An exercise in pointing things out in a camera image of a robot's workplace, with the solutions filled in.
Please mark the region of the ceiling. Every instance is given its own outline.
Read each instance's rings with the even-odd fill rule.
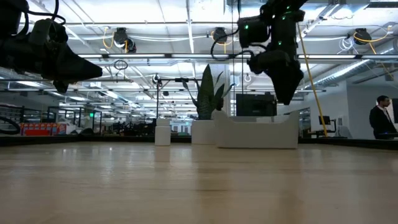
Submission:
[[[31,11],[52,12],[55,7],[54,0],[29,0]],[[241,17],[255,16],[259,12],[263,0],[242,1],[243,7]],[[306,12],[305,20],[300,23],[300,28],[310,28],[308,34],[304,37],[304,46],[307,54],[371,54],[369,44],[353,44],[348,50],[342,50],[342,41],[347,34],[353,34],[356,28],[366,28],[373,39],[380,39],[389,32],[384,39],[375,42],[378,46],[388,42],[395,37],[394,32],[398,31],[395,21],[398,21],[398,9],[396,8],[365,8],[370,1],[347,0],[347,5],[339,6],[339,10],[325,16],[325,20],[318,21],[320,13],[328,7],[328,1],[317,0],[309,1],[303,6]],[[124,53],[112,44],[112,33],[117,27],[127,28],[128,35],[137,46],[137,54],[156,54],[156,53],[179,53],[179,54],[209,54],[213,43],[211,38],[215,27],[224,27],[226,32],[236,30],[235,23],[239,19],[236,10],[236,1],[226,0],[60,0],[59,15],[67,20],[67,33],[70,37],[68,45],[76,54],[120,54]],[[31,25],[43,17],[30,16]],[[21,18],[20,28],[23,27],[24,18]],[[228,45],[216,45],[215,53],[232,54],[242,51],[239,45],[238,36],[234,39],[229,38]],[[303,53],[302,45],[298,45],[298,54]],[[224,82],[230,77],[229,82],[235,83],[237,90],[243,89],[261,89],[272,88],[272,82],[265,74],[255,75],[250,72],[246,62],[236,59],[218,63],[213,60],[168,60],[157,59],[130,59],[126,70],[119,70],[113,67],[114,60],[92,60],[103,68],[103,77],[99,80],[79,82],[76,85],[70,85],[70,88],[106,88],[106,89],[129,89],[128,91],[115,92],[120,97],[128,100],[130,103],[154,103],[151,98],[155,97],[156,92],[139,92],[140,89],[155,88],[152,82],[154,74],[161,78],[176,77],[196,77],[200,78],[208,63],[211,64],[213,75],[217,76],[224,72]],[[309,82],[307,66],[301,61],[301,68],[305,73],[302,83]],[[309,64],[314,78],[324,74],[339,63],[311,62]],[[246,81],[242,82],[242,72]],[[16,88],[31,88],[21,83],[13,84]],[[193,82],[189,83],[191,89],[195,88]],[[183,89],[181,83],[170,82],[165,89]],[[107,99],[109,96],[98,96],[95,92],[68,93],[67,96],[78,95],[86,98],[85,101],[77,101],[67,98],[67,101],[85,103],[104,102],[122,103],[122,101]],[[186,91],[173,91],[169,96],[161,98],[180,98],[185,99],[184,103],[189,103],[189,94]]]

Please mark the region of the man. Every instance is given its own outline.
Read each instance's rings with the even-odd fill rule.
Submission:
[[[369,121],[373,128],[373,135],[376,139],[390,139],[388,136],[380,134],[397,132],[387,111],[389,105],[390,98],[388,96],[379,96],[377,98],[377,106],[371,110],[369,115]]]

